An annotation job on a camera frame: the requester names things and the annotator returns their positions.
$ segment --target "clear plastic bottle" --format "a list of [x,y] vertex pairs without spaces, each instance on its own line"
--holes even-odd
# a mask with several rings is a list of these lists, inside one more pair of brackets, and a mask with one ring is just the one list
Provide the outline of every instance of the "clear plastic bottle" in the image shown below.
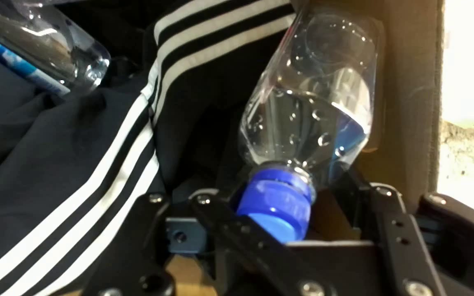
[[0,0],[0,61],[63,97],[96,89],[111,54],[56,7]]
[[280,242],[305,239],[316,191],[369,140],[382,33],[372,18],[303,10],[249,100],[241,140],[255,173],[237,214]]

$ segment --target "bottle label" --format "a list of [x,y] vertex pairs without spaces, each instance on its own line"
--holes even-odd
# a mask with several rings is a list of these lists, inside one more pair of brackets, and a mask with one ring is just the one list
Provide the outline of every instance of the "bottle label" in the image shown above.
[[352,68],[343,68],[334,74],[333,105],[351,117],[366,137],[372,127],[372,99],[366,79]]
[[17,53],[10,51],[4,45],[0,45],[0,63],[5,64],[13,72],[17,72],[18,76],[32,81],[38,87],[58,97],[63,97],[71,92],[66,86],[63,86],[61,82],[48,76],[46,72],[38,69],[36,66],[33,66],[32,63],[18,56]]

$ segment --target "black metal frame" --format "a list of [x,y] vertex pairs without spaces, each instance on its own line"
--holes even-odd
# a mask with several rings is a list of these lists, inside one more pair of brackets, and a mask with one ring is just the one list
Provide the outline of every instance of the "black metal frame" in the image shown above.
[[374,188],[356,171],[344,173],[333,191],[351,225],[362,230],[362,242],[282,245],[254,220],[236,216],[239,188],[196,196],[191,212],[181,216],[170,216],[163,196],[147,196],[127,224],[137,225],[127,237],[130,243],[106,253],[106,263],[97,265],[84,294],[173,294],[173,280],[163,271],[173,253],[196,255],[218,293],[229,296],[474,294],[469,242],[461,242],[468,250],[468,276],[443,267],[455,253],[436,255],[450,232],[474,234],[473,222],[463,227],[464,220],[448,211],[448,197],[446,207],[440,207],[433,204],[440,199],[427,196],[415,217],[405,211],[399,193]]

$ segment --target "bottle neck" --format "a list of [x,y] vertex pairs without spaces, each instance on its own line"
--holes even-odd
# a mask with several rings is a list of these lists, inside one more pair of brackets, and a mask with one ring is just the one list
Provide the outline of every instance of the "bottle neck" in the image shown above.
[[316,201],[316,189],[311,174],[293,161],[269,161],[262,163],[250,176],[250,181],[270,179],[287,183],[310,201]]

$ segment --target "blue bottle cap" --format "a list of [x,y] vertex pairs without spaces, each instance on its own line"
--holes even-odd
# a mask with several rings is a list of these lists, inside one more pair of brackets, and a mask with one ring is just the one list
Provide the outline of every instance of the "blue bottle cap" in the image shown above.
[[249,181],[237,214],[249,216],[282,243],[303,240],[315,196],[305,176],[287,168],[264,168]]

